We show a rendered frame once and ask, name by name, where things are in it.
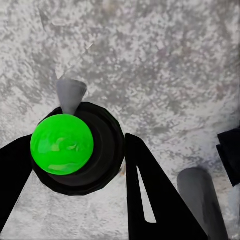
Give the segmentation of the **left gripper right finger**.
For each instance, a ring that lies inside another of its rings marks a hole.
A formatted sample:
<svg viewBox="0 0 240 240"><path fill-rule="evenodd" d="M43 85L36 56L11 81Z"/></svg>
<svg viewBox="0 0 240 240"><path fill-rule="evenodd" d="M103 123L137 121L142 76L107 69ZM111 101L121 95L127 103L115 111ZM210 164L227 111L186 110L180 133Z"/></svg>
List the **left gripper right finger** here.
<svg viewBox="0 0 240 240"><path fill-rule="evenodd" d="M129 240L210 240L145 142L125 134ZM139 168L156 223L145 220Z"/></svg>

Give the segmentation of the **insectifuge atomizer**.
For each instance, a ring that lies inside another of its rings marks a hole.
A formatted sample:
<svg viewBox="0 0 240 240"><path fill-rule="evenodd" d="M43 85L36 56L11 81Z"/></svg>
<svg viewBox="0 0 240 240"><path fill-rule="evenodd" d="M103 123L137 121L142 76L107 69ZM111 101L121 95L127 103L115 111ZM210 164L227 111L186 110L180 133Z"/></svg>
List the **insectifuge atomizer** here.
<svg viewBox="0 0 240 240"><path fill-rule="evenodd" d="M88 90L77 79L57 79L57 107L34 130L32 169L56 193L85 196L103 189L121 171L126 138L104 107L81 102Z"/></svg>

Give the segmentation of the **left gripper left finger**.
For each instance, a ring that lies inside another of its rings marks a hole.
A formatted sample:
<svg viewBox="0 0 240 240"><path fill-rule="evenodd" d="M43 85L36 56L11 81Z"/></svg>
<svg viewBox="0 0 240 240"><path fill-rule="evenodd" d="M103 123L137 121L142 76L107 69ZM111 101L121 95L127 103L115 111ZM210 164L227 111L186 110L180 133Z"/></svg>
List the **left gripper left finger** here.
<svg viewBox="0 0 240 240"><path fill-rule="evenodd" d="M0 149L0 234L32 171L32 134Z"/></svg>

